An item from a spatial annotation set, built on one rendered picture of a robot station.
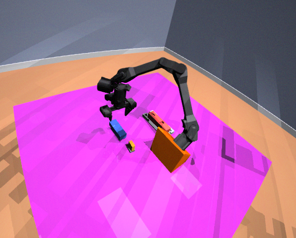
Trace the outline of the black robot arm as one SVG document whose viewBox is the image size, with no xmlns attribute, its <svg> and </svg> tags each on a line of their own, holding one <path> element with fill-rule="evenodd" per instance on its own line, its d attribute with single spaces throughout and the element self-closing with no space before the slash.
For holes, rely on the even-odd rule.
<svg viewBox="0 0 296 238">
<path fill-rule="evenodd" d="M 111 104 L 113 104 L 114 98 L 112 95 L 114 95 L 116 98 L 123 99 L 126 96 L 126 91 L 130 91 L 131 89 L 129 84 L 123 83 L 128 83 L 141 74 L 160 68 L 163 68 L 167 72 L 171 73 L 178 85 L 184 113 L 184 119 L 181 119 L 182 127 L 184 129 L 183 132 L 178 134 L 173 141 L 183 151 L 185 151 L 192 142 L 198 140 L 199 131 L 199 125 L 193 113 L 192 103 L 187 86 L 188 69 L 186 65 L 162 57 L 135 67 L 124 67 L 119 69 L 117 74 L 115 74 L 115 76 L 113 76 L 111 79 L 102 76 L 97 83 L 97 90 L 107 93 L 105 94 L 105 101 L 111 101 Z"/>
</svg>

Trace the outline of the yellow rectangular block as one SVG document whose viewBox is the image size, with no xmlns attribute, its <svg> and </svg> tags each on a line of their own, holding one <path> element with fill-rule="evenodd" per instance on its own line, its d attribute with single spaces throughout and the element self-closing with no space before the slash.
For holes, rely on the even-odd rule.
<svg viewBox="0 0 296 238">
<path fill-rule="evenodd" d="M 130 148 L 131 151 L 133 151 L 133 150 L 135 149 L 135 145 L 134 145 L 134 143 L 132 142 L 132 140 L 129 141 L 129 143 L 128 143 L 128 147 Z"/>
</svg>

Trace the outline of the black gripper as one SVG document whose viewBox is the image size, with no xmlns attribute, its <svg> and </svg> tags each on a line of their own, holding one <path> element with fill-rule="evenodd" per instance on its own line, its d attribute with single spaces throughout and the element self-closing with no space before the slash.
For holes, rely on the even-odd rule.
<svg viewBox="0 0 296 238">
<path fill-rule="evenodd" d="M 109 118 L 110 121 L 112 121 L 112 111 L 115 110 L 119 110 L 122 108 L 125 108 L 125 116 L 137 106 L 137 102 L 133 99 L 133 98 L 123 98 L 123 99 L 119 99 L 114 97 L 114 95 L 112 95 L 114 98 L 114 103 L 112 107 L 109 107 L 108 105 L 104 105 L 100 107 L 100 111 L 102 113 L 102 115 L 105 118 Z"/>
</svg>

